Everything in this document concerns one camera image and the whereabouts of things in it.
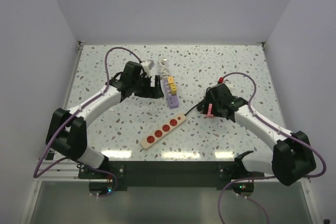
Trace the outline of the purple power strip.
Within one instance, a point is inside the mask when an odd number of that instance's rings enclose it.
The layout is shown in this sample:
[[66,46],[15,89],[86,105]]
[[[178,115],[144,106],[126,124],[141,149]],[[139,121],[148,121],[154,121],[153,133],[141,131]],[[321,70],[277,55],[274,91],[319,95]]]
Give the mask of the purple power strip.
[[163,84],[163,89],[164,89],[164,92],[165,92],[165,97],[166,97],[169,108],[170,109],[177,109],[180,105],[178,96],[176,94],[171,93],[169,83],[168,83],[167,80],[163,80],[162,84]]

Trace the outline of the pink square adapter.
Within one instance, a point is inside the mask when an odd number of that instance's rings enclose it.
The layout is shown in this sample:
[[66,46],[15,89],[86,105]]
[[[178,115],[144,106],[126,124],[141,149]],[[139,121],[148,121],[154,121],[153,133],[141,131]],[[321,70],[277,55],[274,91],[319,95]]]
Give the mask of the pink square adapter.
[[212,114],[212,107],[213,107],[213,105],[211,103],[209,103],[208,104],[208,108],[207,108],[207,113],[206,113],[206,117],[207,118],[214,117],[214,115]]

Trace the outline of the olive yellow charger plug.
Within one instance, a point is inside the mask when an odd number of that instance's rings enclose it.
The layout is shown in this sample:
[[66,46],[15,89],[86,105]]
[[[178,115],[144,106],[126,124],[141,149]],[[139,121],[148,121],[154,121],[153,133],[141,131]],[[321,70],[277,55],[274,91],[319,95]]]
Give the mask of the olive yellow charger plug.
[[174,83],[170,84],[170,90],[172,94],[176,94],[177,93],[177,87]]

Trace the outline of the orange yellow charger plug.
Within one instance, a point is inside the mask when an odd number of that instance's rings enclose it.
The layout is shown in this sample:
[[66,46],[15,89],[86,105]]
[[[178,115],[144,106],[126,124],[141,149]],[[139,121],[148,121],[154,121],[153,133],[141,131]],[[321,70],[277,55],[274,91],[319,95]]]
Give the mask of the orange yellow charger plug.
[[174,82],[174,79],[173,77],[168,77],[167,81],[169,84],[172,84]]

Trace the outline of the beige red power strip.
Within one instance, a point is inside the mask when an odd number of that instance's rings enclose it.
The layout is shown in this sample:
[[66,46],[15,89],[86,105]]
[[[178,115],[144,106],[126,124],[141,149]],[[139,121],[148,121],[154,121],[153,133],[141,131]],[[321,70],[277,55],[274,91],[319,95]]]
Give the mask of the beige red power strip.
[[170,133],[172,133],[176,128],[181,126],[186,121],[186,115],[184,113],[179,113],[169,119],[166,123],[162,124],[160,127],[155,129],[152,133],[148,134],[144,139],[140,141],[143,149],[147,150],[160,140],[164,139]]

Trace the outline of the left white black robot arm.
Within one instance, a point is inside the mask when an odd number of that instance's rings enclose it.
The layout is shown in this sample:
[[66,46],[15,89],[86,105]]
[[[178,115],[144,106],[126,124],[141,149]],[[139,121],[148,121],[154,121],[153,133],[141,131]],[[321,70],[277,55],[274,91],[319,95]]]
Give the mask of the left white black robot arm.
[[64,157],[90,166],[97,178],[108,174],[108,158],[90,147],[87,129],[101,114],[131,95],[142,98],[164,97],[160,76],[152,77],[153,60],[129,61],[124,70],[109,79],[95,95],[69,110],[57,109],[52,116],[46,145]]

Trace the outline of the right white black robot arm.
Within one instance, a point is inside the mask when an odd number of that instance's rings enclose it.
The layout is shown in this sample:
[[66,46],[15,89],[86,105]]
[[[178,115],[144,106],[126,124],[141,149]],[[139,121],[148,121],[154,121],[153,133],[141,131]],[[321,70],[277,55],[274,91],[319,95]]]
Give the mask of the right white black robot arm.
[[274,175],[283,185],[290,186],[316,168],[307,135],[283,129],[263,115],[258,116],[247,100],[232,95],[221,83],[206,90],[203,114],[230,120],[251,131],[269,148],[266,154],[246,151],[235,157],[233,174],[246,178],[252,173]]

